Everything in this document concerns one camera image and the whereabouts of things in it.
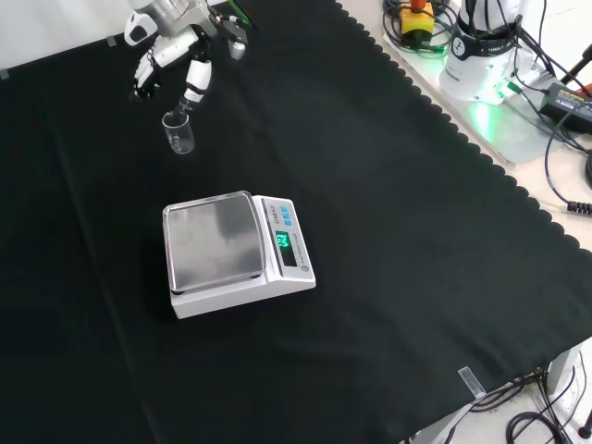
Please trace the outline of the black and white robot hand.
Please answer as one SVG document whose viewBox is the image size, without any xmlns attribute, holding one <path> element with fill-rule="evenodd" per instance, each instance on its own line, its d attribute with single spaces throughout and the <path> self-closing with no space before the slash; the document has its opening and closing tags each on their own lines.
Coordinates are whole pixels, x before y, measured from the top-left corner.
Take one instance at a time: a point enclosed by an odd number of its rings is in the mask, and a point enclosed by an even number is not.
<svg viewBox="0 0 592 444">
<path fill-rule="evenodd" d="M 184 119 L 204 98 L 212 75 L 209 41 L 216 36 L 209 5 L 205 1 L 132 1 L 124 40 L 137 46 L 153 39 L 133 75 L 133 100 L 143 103 L 161 86 L 160 75 L 190 62 L 185 91 L 173 110 Z"/>
</svg>

